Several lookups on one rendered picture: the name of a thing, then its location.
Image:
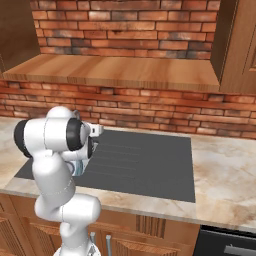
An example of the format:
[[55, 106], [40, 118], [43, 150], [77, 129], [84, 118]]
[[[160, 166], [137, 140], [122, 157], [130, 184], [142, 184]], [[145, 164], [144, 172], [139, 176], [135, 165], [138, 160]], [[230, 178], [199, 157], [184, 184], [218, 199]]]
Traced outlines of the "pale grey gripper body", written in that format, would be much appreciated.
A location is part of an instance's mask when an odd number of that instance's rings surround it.
[[88, 160], [66, 161], [66, 164], [69, 167], [69, 170], [73, 176], [83, 175], [88, 163]]

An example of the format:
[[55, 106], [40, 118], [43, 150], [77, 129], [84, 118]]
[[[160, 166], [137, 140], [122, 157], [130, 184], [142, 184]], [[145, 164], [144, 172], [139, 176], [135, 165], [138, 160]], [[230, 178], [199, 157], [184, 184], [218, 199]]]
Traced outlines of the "dark grey hob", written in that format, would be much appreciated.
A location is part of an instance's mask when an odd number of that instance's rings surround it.
[[193, 203], [191, 139], [106, 130], [80, 176], [80, 187]]

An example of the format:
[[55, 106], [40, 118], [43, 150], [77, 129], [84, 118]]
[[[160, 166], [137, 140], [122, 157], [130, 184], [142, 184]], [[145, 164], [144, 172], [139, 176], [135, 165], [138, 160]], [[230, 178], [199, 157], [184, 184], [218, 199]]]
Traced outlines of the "wooden base cupboard door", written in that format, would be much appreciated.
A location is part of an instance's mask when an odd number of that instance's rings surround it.
[[182, 247], [174, 242], [127, 232], [101, 231], [104, 250], [106, 235], [111, 235], [112, 256], [184, 256]]
[[0, 194], [0, 256], [35, 256], [10, 197], [5, 194]]
[[61, 247], [59, 224], [29, 224], [31, 243], [36, 256], [53, 256]]

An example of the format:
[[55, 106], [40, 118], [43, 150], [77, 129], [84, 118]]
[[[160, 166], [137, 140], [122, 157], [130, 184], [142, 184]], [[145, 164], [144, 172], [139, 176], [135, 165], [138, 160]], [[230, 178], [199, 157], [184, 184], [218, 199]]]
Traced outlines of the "wooden slatted cupboard panel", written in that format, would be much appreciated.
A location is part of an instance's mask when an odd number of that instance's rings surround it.
[[149, 216], [136, 216], [136, 231], [163, 239], [166, 220]]

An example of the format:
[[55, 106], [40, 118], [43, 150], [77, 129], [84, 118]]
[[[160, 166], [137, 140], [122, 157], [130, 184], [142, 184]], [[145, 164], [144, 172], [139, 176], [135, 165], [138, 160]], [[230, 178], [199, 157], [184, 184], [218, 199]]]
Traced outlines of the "wooden shelf hood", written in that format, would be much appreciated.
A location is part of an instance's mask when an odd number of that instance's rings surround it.
[[208, 60], [41, 54], [3, 73], [6, 80], [217, 92]]

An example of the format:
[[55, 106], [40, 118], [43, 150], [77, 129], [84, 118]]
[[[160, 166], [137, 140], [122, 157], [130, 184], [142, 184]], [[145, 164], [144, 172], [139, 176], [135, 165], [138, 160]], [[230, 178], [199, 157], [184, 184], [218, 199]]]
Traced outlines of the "black dishwasher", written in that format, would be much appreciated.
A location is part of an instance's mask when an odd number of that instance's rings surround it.
[[236, 256], [224, 252], [226, 245], [256, 250], [256, 234], [202, 225], [193, 256]]

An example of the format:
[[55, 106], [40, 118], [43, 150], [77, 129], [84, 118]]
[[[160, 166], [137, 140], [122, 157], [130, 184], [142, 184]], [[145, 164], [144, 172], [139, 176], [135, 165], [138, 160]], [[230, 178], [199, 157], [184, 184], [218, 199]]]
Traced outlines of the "wooden wall cupboard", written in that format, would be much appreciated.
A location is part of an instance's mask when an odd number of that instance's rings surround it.
[[210, 58], [220, 92], [256, 94], [256, 0], [221, 0]]
[[30, 0], [0, 0], [0, 73], [39, 54]]

